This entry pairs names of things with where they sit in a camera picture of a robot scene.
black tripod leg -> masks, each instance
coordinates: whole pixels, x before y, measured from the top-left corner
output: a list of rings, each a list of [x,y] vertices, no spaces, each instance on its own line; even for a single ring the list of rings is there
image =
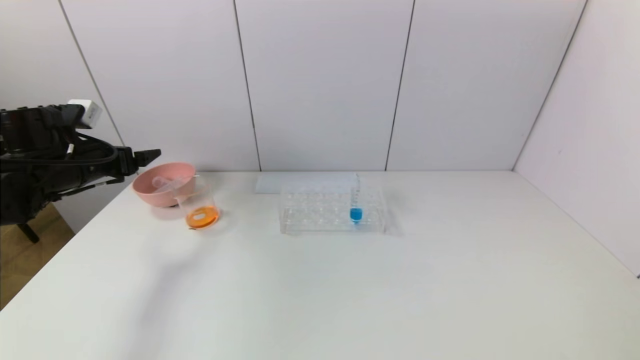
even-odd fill
[[[29,238],[32,243],[37,243],[40,241],[38,235],[33,231],[33,229],[27,224],[18,224],[18,227],[22,232]]]

black cable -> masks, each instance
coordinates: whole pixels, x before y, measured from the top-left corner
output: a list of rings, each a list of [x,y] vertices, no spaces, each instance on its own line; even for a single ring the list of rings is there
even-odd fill
[[[70,191],[67,191],[67,192],[64,192],[64,193],[58,193],[57,195],[58,195],[60,198],[62,198],[62,197],[65,197],[65,196],[75,195],[75,194],[77,194],[77,193],[81,193],[81,192],[83,192],[83,191],[85,191],[85,190],[89,190],[89,189],[95,188],[96,186],[101,186],[101,185],[110,185],[110,184],[119,184],[119,183],[124,183],[124,177],[116,177],[115,179],[108,180],[108,181],[105,181],[105,182],[103,182],[103,183],[93,184],[93,185],[87,185],[87,186],[84,186],[84,187],[82,187],[82,188],[77,188],[77,189],[75,189],[75,190],[70,190]]]
[[[104,163],[108,163],[110,161],[113,161],[115,158],[118,157],[118,150],[116,150],[115,147],[113,147],[113,145],[111,145],[110,143],[107,143],[105,141],[102,141],[98,138],[94,138],[92,136],[89,135],[85,135],[85,134],[80,134],[78,133],[78,136],[84,139],[88,139],[88,140],[95,140],[99,143],[102,143],[103,145],[105,145],[106,147],[111,149],[111,155],[107,156],[106,158],[99,158],[99,159],[92,159],[92,160],[50,160],[50,159],[0,159],[1,162],[3,163],[9,163],[9,164],[14,164],[14,165],[18,165],[18,164],[24,164],[24,165],[60,165],[60,166],[76,166],[76,165],[98,165],[98,164],[104,164]]]

white wall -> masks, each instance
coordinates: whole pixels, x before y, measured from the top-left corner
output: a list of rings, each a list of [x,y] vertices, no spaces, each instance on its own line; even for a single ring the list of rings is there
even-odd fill
[[[263,170],[384,170],[412,0],[236,0]]]
[[[640,274],[640,1],[589,1],[515,170]]]
[[[104,108],[58,2],[0,1],[0,108],[66,104],[69,99],[92,99]],[[105,111],[86,133],[122,146]],[[55,205],[78,232],[125,186],[101,186]]]
[[[584,0],[416,0],[389,170],[511,170]]]
[[[233,0],[63,0],[123,141],[258,170]]]

orange liquid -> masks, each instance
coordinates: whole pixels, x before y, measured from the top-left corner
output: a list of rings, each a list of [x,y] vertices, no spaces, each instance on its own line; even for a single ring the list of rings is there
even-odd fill
[[[203,206],[187,215],[187,225],[193,229],[201,229],[215,223],[218,216],[215,206]]]

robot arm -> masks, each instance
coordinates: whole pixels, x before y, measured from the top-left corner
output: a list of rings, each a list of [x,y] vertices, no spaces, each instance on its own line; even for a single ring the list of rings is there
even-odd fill
[[[91,101],[0,110],[0,224],[25,224],[48,203],[124,181],[160,156],[79,134],[100,108]],[[95,183],[103,177],[105,181]]]

